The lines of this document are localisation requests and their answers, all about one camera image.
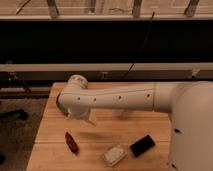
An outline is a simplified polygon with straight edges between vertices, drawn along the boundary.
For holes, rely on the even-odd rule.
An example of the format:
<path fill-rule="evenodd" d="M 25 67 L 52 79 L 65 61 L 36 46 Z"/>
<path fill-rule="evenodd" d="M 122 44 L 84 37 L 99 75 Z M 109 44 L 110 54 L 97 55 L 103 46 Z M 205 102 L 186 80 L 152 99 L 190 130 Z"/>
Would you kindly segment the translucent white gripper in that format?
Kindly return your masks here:
<path fill-rule="evenodd" d="M 68 116 L 78 119 L 78 120 L 83 120 L 86 123 L 89 123 L 89 124 L 95 126 L 95 123 L 90 120 L 90 110 L 89 109 L 87 109 L 85 112 L 83 112 L 81 114 L 68 110 Z"/>

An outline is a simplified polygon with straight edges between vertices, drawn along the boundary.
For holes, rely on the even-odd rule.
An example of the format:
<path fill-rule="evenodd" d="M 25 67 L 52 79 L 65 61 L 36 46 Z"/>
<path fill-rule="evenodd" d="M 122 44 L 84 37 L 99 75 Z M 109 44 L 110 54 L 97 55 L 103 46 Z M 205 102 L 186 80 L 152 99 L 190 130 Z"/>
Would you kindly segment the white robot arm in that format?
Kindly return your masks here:
<path fill-rule="evenodd" d="M 213 82 L 147 82 L 90 89 L 73 75 L 57 96 L 58 108 L 88 120 L 93 108 L 167 113 L 171 122 L 168 171 L 213 171 Z"/>

